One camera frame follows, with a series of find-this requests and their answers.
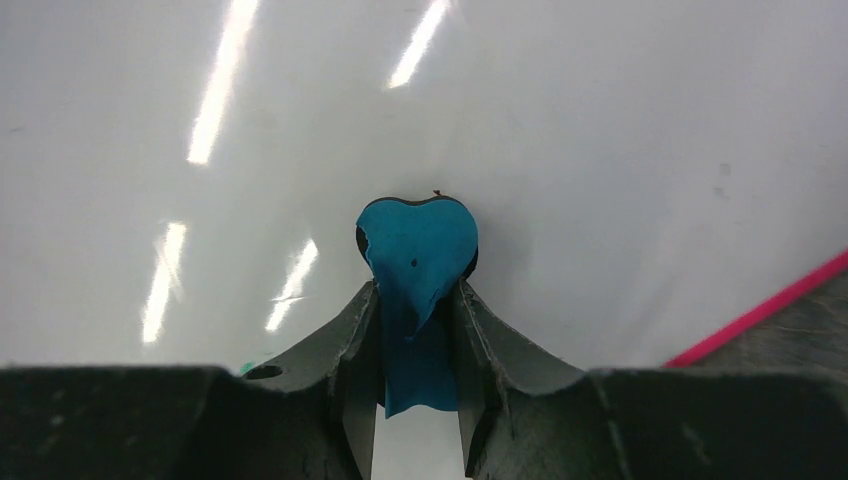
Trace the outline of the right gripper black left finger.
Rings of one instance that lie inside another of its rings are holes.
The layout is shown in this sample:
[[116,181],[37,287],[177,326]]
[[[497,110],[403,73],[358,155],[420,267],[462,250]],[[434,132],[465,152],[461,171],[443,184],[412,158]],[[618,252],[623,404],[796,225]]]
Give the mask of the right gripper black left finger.
[[236,376],[214,366],[1,372],[5,479],[367,479],[379,297]]

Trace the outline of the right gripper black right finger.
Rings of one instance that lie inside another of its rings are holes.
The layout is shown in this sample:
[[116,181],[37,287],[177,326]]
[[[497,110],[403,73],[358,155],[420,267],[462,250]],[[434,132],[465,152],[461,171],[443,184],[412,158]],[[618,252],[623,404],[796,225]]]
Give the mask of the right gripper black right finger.
[[847,388],[805,371],[580,370],[451,293],[473,479],[843,479]]

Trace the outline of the blue whiteboard eraser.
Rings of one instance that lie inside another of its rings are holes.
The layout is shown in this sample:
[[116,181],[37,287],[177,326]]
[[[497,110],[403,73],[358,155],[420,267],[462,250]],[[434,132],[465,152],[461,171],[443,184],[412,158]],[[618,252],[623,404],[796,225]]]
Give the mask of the blue whiteboard eraser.
[[444,195],[383,197],[363,208],[355,233],[379,294],[386,417],[415,406],[456,410],[446,328],[435,315],[476,267],[479,232],[472,213]]

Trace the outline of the pink framed whiteboard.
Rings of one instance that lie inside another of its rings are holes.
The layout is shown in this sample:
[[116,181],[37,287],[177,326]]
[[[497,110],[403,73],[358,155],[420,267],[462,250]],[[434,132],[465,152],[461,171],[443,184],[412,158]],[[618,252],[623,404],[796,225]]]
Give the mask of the pink framed whiteboard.
[[[847,388],[843,1],[1,5],[1,372],[243,375],[376,287],[367,204],[435,195],[457,284],[580,370]],[[473,479],[379,335],[367,479]]]

